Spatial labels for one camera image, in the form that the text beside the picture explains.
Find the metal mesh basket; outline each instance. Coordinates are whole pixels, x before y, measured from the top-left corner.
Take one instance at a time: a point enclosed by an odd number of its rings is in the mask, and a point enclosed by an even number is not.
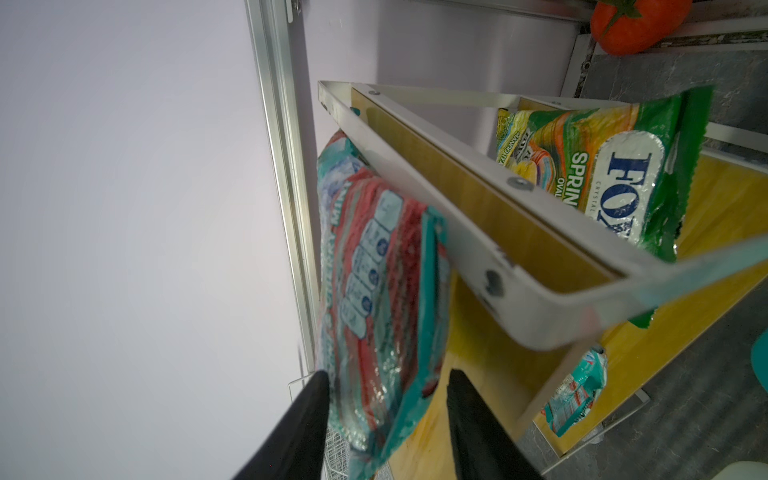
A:
[[[299,395],[299,392],[312,375],[303,376],[288,384],[290,400]],[[326,451],[324,455],[326,480],[347,480],[349,475],[349,443],[338,432],[328,429],[326,432]],[[385,464],[376,473],[376,480],[394,480],[389,463]]]

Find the red tomato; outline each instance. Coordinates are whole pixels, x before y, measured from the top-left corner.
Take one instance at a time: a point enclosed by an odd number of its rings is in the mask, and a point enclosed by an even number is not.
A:
[[[592,36],[611,55],[632,55],[675,31],[691,4],[692,0],[604,0],[592,14]]]

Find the teal object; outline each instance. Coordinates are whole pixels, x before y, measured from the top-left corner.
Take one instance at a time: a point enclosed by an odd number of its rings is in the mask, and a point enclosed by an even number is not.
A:
[[[763,332],[752,347],[752,369],[760,385],[768,392],[768,330]]]

